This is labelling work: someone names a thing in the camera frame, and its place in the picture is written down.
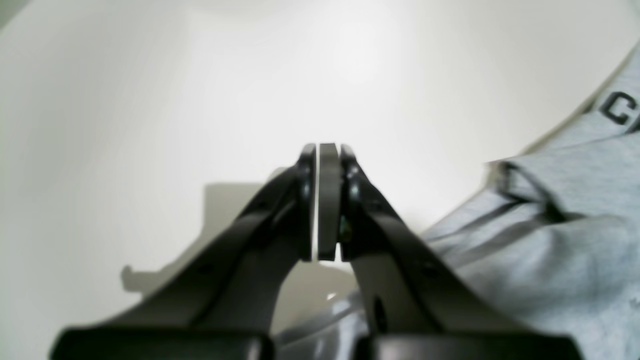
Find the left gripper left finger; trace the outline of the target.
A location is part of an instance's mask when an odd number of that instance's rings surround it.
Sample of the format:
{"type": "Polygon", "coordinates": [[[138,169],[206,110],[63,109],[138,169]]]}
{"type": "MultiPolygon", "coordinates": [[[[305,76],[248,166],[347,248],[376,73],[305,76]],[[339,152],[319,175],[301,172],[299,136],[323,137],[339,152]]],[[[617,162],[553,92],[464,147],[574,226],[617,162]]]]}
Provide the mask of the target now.
{"type": "Polygon", "coordinates": [[[167,284],[98,325],[65,330],[52,360],[272,360],[281,286],[313,257],[316,146],[261,187],[167,284]]]}

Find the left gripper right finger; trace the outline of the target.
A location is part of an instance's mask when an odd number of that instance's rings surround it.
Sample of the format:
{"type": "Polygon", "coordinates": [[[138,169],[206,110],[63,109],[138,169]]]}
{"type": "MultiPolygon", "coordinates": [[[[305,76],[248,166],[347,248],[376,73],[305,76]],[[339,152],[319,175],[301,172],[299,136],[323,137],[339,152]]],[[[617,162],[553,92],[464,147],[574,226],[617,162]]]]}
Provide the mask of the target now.
{"type": "Polygon", "coordinates": [[[354,151],[318,148],[318,259],[350,263],[368,323],[354,360],[580,360],[478,297],[370,182],[354,151]]]}

